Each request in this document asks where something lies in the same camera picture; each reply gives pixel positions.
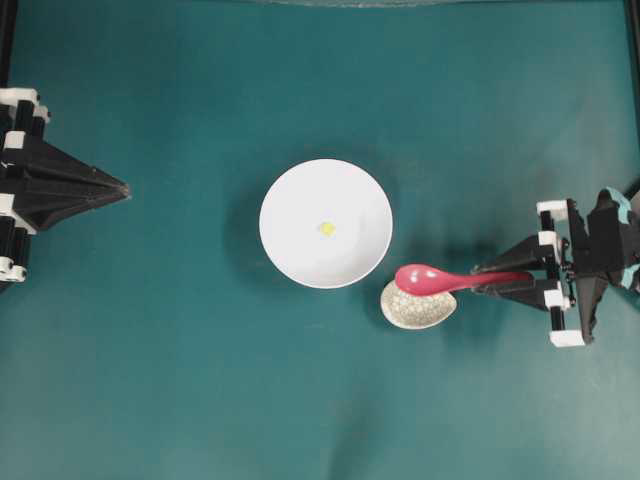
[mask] teal tabletop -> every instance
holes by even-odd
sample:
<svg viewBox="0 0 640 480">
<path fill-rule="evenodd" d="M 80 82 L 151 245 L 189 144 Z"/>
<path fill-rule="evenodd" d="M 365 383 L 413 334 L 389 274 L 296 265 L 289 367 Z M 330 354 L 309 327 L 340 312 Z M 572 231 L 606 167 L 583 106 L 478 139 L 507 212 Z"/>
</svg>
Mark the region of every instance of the teal tabletop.
<svg viewBox="0 0 640 480">
<path fill-rule="evenodd" d="M 398 266 L 466 272 L 534 233 L 537 201 L 586 213 L 637 178 L 630 58 L 615 0 L 22 2 L 11 85 L 133 198 L 35 237 L 2 295 L 0 478 L 640 478 L 635 298 L 564 350 L 547 314 L 472 293 L 419 332 L 379 308 Z M 314 158 L 393 210 L 341 289 L 260 244 L 269 186 Z"/>
</svg>

